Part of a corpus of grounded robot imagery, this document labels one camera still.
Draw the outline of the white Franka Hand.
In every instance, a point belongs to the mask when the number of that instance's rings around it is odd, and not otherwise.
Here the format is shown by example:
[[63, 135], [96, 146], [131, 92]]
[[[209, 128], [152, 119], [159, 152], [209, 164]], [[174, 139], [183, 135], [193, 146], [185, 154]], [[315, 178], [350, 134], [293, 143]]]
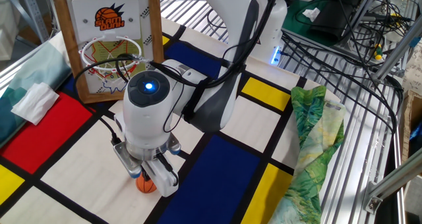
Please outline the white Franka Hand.
[[143, 161], [141, 176], [144, 182], [150, 179], [163, 197], [171, 196], [179, 188], [179, 177], [167, 157]]

